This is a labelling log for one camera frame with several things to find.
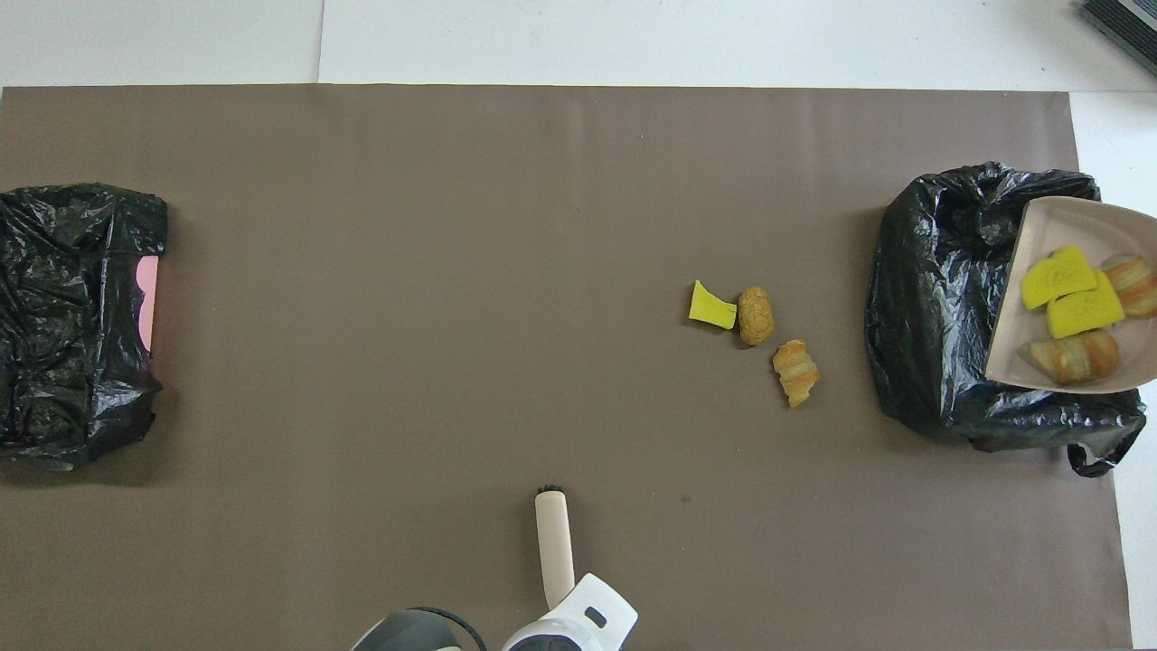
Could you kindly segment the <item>yellow foam wedge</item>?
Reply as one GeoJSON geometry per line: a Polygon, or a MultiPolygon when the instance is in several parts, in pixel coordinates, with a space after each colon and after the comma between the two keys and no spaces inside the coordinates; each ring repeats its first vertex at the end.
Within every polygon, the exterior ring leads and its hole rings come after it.
{"type": "Polygon", "coordinates": [[[691,284],[690,320],[707,323],[718,330],[734,330],[738,321],[738,306],[720,299],[697,279],[691,284]]]}

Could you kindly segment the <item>brown round toy bread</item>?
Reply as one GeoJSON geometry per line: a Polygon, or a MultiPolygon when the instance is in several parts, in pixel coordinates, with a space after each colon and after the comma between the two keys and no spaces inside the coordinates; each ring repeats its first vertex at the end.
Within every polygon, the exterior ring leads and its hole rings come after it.
{"type": "Polygon", "coordinates": [[[737,323],[740,342],[758,346],[776,330],[771,296],[760,286],[747,286],[737,299],[737,323]]]}

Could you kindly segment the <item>beige hand brush black bristles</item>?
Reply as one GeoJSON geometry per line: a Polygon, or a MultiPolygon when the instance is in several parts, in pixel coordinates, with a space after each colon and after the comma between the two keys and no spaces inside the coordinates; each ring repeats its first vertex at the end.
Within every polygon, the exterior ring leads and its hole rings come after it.
{"type": "Polygon", "coordinates": [[[546,484],[533,503],[541,589],[547,609],[555,609],[576,586],[568,502],[561,486],[546,484]]]}

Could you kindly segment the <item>toy croissant bread piece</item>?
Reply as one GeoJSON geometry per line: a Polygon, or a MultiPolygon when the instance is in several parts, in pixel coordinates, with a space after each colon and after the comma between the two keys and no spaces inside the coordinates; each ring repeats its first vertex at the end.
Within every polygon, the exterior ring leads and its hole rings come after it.
{"type": "Polygon", "coordinates": [[[1157,316],[1157,271],[1144,256],[1112,256],[1099,268],[1110,280],[1125,316],[1157,316]]]}
{"type": "Polygon", "coordinates": [[[1120,362],[1117,339],[1105,330],[1024,343],[1020,358],[1057,386],[1106,378],[1120,362]]]}
{"type": "Polygon", "coordinates": [[[810,399],[815,384],[821,379],[821,371],[804,339],[790,339],[778,346],[771,365],[784,391],[786,404],[793,409],[810,399]]]}

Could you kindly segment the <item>yellow ridged foam piece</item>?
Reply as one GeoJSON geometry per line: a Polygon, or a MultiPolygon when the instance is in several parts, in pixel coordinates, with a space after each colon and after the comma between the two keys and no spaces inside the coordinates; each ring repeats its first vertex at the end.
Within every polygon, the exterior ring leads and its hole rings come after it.
{"type": "Polygon", "coordinates": [[[1091,291],[1095,287],[1095,268],[1086,262],[1084,252],[1079,247],[1062,246],[1030,267],[1020,280],[1020,299],[1024,308],[1034,310],[1053,299],[1091,291]]]}

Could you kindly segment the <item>yellow notched foam piece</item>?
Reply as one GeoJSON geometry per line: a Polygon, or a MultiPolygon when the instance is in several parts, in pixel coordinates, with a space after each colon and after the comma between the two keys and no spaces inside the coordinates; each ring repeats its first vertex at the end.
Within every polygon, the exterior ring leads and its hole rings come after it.
{"type": "Polygon", "coordinates": [[[1095,269],[1095,287],[1086,291],[1064,294],[1047,305],[1049,336],[1076,336],[1084,331],[1107,328],[1123,321],[1123,305],[1104,271],[1095,269]]]}

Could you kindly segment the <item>beige plastic dustpan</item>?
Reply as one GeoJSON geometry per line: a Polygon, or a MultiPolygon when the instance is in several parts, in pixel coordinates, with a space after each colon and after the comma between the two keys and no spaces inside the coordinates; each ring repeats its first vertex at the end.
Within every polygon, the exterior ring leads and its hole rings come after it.
{"type": "Polygon", "coordinates": [[[1157,316],[1110,325],[1117,341],[1117,367],[1104,378],[1062,386],[1020,355],[1020,347],[1049,336],[1044,309],[1029,310],[1020,280],[1030,267],[1057,247],[1079,247],[1086,262],[1112,256],[1140,256],[1157,271],[1157,219],[1112,204],[1073,197],[1044,197],[1025,205],[1020,234],[1007,273],[1007,288],[992,330],[983,378],[1020,389],[1070,394],[1115,394],[1157,380],[1157,316]]]}

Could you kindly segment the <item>black bag lined bin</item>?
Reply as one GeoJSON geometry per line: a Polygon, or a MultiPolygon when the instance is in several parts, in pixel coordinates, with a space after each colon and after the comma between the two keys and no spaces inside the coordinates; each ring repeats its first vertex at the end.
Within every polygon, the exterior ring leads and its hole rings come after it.
{"type": "Polygon", "coordinates": [[[1145,426],[1136,389],[1077,395],[983,373],[1023,210],[1044,197],[1099,201],[1101,193],[1086,173],[1001,162],[911,182],[880,219],[867,355],[880,410],[912,431],[983,453],[1063,447],[1078,476],[1101,478],[1145,426]]]}

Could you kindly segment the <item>black bag pink bin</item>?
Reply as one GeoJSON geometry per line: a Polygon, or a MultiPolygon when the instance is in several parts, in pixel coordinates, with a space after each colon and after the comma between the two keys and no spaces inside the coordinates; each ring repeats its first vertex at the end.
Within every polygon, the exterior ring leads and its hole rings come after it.
{"type": "Polygon", "coordinates": [[[0,458],[71,471],[142,441],[161,197],[104,183],[0,191],[0,458]]]}

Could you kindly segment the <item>brown paper table mat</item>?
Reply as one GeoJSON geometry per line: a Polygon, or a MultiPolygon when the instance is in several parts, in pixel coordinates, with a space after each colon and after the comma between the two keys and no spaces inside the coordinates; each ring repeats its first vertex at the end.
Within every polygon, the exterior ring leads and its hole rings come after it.
{"type": "Polygon", "coordinates": [[[0,651],[491,646],[545,609],[532,500],[627,650],[1132,645],[1111,478],[880,412],[863,308],[913,178],[1078,167],[1059,93],[7,88],[0,191],[162,197],[143,441],[0,463],[0,651]],[[699,279],[771,296],[758,346],[699,279]],[[771,358],[821,379],[786,404],[771,358]]]}

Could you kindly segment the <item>dark grey ribbed device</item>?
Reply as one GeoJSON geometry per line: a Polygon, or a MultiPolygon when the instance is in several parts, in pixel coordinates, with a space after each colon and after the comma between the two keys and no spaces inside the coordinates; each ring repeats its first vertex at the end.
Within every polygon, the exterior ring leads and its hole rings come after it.
{"type": "Polygon", "coordinates": [[[1157,0],[1079,0],[1077,10],[1157,77],[1157,0]]]}

